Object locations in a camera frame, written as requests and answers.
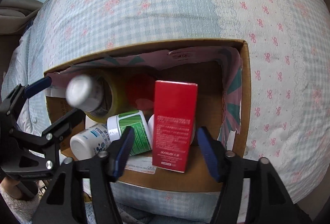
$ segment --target red medicine box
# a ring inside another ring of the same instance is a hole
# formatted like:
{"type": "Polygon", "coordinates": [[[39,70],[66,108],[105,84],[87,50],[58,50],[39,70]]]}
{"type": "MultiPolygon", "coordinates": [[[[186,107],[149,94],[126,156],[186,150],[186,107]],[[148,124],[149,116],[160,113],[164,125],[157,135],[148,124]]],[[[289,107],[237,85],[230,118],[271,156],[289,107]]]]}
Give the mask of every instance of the red medicine box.
{"type": "Polygon", "coordinates": [[[196,111],[194,83],[156,81],[152,164],[183,173],[196,111]]]}

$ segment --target blue gripper pad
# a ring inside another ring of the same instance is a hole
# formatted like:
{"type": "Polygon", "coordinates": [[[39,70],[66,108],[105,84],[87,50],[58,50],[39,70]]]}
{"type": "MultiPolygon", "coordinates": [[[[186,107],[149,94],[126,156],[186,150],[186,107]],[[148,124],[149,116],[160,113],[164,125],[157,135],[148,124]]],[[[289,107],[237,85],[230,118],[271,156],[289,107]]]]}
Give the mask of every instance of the blue gripper pad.
{"type": "Polygon", "coordinates": [[[201,149],[202,155],[204,156],[204,160],[210,175],[216,180],[216,182],[219,182],[219,160],[212,148],[212,142],[214,139],[211,137],[205,127],[200,127],[197,130],[197,139],[199,148],[201,149]]]}
{"type": "Polygon", "coordinates": [[[126,128],[124,130],[123,137],[126,135],[125,132],[127,131],[128,131],[127,137],[123,142],[123,145],[120,148],[120,151],[115,160],[115,166],[114,166],[115,168],[113,170],[113,176],[116,179],[120,178],[123,175],[126,162],[128,160],[128,156],[132,150],[132,146],[134,143],[134,129],[131,127],[126,128]]]}
{"type": "Polygon", "coordinates": [[[38,94],[39,92],[50,87],[51,85],[52,85],[52,79],[50,77],[42,78],[25,88],[24,97],[31,98],[35,94],[38,94]]]}

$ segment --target green label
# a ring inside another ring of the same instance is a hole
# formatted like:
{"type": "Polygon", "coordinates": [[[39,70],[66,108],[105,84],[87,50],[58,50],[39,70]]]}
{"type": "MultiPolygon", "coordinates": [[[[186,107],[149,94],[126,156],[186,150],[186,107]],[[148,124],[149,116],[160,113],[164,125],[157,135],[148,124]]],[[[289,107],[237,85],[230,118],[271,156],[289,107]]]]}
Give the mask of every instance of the green label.
{"type": "Polygon", "coordinates": [[[119,120],[118,122],[121,133],[124,132],[127,126],[134,128],[134,144],[130,155],[135,155],[151,150],[150,143],[146,135],[146,130],[143,126],[142,118],[140,115],[127,117],[119,120]]]}
{"type": "Polygon", "coordinates": [[[127,113],[121,113],[121,114],[118,114],[118,118],[122,118],[122,117],[132,115],[132,114],[135,114],[135,113],[138,113],[138,112],[139,112],[138,110],[133,110],[133,111],[129,111],[127,113]]]}

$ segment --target roll of tape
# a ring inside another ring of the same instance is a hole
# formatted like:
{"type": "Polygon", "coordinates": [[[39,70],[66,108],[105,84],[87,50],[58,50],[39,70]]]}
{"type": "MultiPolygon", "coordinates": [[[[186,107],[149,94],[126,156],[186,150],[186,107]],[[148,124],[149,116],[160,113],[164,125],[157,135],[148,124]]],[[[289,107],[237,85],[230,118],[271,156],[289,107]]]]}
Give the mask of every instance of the roll of tape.
{"type": "Polygon", "coordinates": [[[84,71],[84,73],[89,74],[95,77],[96,79],[102,77],[105,80],[105,82],[109,85],[112,95],[111,107],[108,113],[103,116],[96,117],[91,113],[86,112],[86,115],[90,119],[98,123],[106,123],[107,119],[110,116],[120,114],[122,112],[125,112],[125,110],[127,110],[128,101],[125,94],[125,83],[123,78],[121,78],[119,75],[114,74],[109,70],[102,70],[102,69],[86,70],[84,71]]]}

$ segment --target bed sheet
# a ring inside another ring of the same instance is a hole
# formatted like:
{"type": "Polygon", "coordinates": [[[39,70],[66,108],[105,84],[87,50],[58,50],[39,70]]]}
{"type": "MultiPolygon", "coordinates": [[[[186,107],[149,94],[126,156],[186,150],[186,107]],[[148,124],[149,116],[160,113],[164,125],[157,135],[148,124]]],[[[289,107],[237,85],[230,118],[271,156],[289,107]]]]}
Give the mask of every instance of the bed sheet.
{"type": "MultiPolygon", "coordinates": [[[[202,37],[248,42],[252,96],[245,157],[269,158],[293,202],[301,200],[330,163],[330,15],[323,0],[48,0],[14,52],[2,97],[17,82],[32,83],[49,68],[87,54],[202,37]]],[[[26,109],[22,122],[40,135],[50,124],[44,93],[26,109]]],[[[138,199],[144,210],[161,208],[177,217],[194,199],[136,186],[114,192],[128,205],[138,199]],[[175,205],[182,206],[173,211],[175,205]]],[[[200,203],[189,210],[190,219],[210,220],[208,211],[200,212],[214,208],[215,200],[205,195],[196,196],[200,203]]]]}

